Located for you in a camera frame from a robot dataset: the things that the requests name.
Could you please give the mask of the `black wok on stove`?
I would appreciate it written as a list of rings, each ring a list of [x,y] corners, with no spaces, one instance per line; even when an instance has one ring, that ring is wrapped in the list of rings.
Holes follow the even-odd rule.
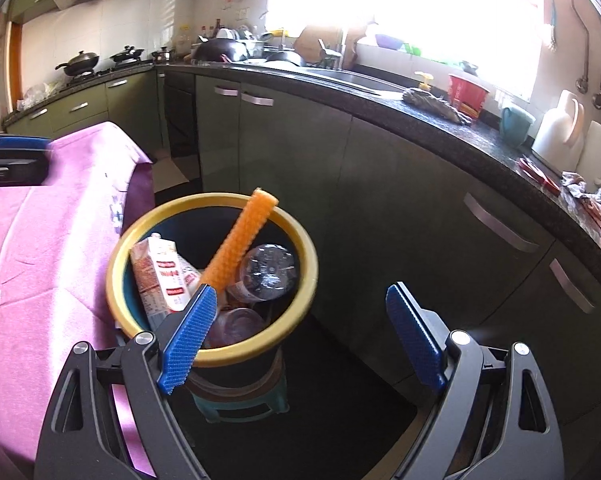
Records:
[[[66,76],[77,77],[85,73],[92,73],[99,61],[100,55],[95,52],[79,51],[78,54],[68,62],[55,66],[55,69],[64,70]]]

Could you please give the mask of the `teal mug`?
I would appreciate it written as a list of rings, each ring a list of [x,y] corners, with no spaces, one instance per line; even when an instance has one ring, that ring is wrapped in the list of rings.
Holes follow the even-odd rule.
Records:
[[[525,142],[529,128],[534,122],[535,117],[518,106],[503,107],[499,126],[503,142],[511,148],[519,148]]]

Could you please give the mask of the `steel faucet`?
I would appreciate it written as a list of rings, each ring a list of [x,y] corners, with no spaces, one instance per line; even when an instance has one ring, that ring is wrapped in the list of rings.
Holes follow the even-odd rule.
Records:
[[[343,44],[338,42],[334,48],[328,46],[321,38],[319,44],[318,67],[329,68],[329,70],[341,70],[343,67]]]

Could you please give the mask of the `black lidded pan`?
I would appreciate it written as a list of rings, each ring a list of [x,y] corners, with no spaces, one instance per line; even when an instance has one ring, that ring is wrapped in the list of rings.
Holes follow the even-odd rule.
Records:
[[[135,46],[125,46],[122,51],[113,54],[110,60],[116,66],[122,66],[126,64],[139,63],[142,61],[142,54],[144,50],[142,48],[136,48]]]

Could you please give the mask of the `orange foam net sleeve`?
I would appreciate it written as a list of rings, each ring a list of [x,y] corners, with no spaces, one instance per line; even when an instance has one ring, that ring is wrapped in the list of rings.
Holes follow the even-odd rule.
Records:
[[[212,286],[216,292],[221,292],[232,281],[247,249],[278,203],[279,200],[270,193],[255,188],[238,215],[238,220],[204,270],[201,285]]]

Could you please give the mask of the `yellow rimmed trash bin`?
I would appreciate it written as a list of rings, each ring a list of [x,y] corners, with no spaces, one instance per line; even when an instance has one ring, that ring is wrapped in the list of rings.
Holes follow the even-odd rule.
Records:
[[[276,197],[261,190],[256,190],[252,196],[202,193],[177,198],[141,216],[118,240],[106,271],[106,299],[114,320],[130,338],[136,337],[143,328],[128,309],[125,297],[124,274],[129,251],[137,240],[153,231],[160,222],[189,210],[205,208],[227,207],[240,213],[226,239],[212,246],[217,252],[201,279],[201,292],[207,295],[220,292],[229,284],[247,249],[267,221],[278,226],[296,250],[300,265],[296,295],[276,322],[253,339],[243,340],[234,346],[203,350],[196,340],[207,335],[210,323],[190,308],[174,315],[176,327],[167,332],[166,348],[162,351],[158,366],[157,385],[163,393],[172,393],[174,388],[183,385],[186,375],[194,366],[233,365],[276,347],[306,315],[314,299],[318,281],[316,248],[303,226],[291,214],[276,206],[277,203]]]

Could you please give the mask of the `wooden cutting board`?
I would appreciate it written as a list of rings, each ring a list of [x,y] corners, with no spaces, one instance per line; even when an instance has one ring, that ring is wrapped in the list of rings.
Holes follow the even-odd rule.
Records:
[[[342,31],[337,28],[305,27],[295,39],[293,48],[306,63],[316,64],[323,58],[323,50],[339,48]]]

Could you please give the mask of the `green lower cabinets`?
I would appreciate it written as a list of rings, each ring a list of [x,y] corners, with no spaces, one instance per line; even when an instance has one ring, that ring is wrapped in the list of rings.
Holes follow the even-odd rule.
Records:
[[[569,471],[601,460],[601,226],[484,127],[306,77],[149,68],[87,82],[6,124],[58,138],[110,119],[189,191],[265,188],[320,259],[319,320],[389,385],[424,398],[382,307],[405,282],[477,339],[534,351]]]

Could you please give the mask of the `pink floral tablecloth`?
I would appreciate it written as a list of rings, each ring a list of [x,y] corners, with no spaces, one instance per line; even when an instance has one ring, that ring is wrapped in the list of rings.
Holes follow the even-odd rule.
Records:
[[[0,451],[31,474],[50,395],[78,341],[116,341],[108,260],[154,206],[152,163],[101,122],[50,145],[46,183],[0,188]]]

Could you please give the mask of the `clear plastic water bottle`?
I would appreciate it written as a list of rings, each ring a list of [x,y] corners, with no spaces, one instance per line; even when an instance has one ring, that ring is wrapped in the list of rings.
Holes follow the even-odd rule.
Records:
[[[296,262],[285,247],[262,244],[246,252],[227,293],[238,301],[256,304],[276,300],[295,285]]]

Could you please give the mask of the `red cup on counter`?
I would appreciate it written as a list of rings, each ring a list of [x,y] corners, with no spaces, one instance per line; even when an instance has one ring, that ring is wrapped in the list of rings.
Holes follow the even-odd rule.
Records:
[[[489,91],[480,84],[458,75],[449,75],[449,103],[472,119],[479,118]]]

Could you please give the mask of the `clear plastic cup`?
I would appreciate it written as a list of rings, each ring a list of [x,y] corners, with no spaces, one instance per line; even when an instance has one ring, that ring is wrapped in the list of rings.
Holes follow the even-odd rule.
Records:
[[[204,347],[221,348],[237,344],[265,328],[264,319],[251,308],[220,310],[210,328]]]

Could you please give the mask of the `white jug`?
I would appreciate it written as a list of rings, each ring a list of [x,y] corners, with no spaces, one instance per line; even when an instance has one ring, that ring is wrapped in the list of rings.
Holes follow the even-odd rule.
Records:
[[[556,174],[574,171],[584,147],[584,119],[583,104],[563,90],[558,105],[543,115],[533,154]]]

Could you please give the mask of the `red white milk carton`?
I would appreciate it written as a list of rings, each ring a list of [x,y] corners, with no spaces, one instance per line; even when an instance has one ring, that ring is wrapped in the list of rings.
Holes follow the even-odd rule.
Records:
[[[152,233],[130,249],[134,278],[152,330],[192,298],[201,272],[183,259],[176,243]]]

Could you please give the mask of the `large black wok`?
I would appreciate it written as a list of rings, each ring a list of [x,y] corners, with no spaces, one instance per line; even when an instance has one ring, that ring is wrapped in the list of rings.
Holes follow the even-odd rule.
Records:
[[[194,63],[243,62],[250,57],[243,42],[230,38],[212,38],[202,42],[192,54]]]

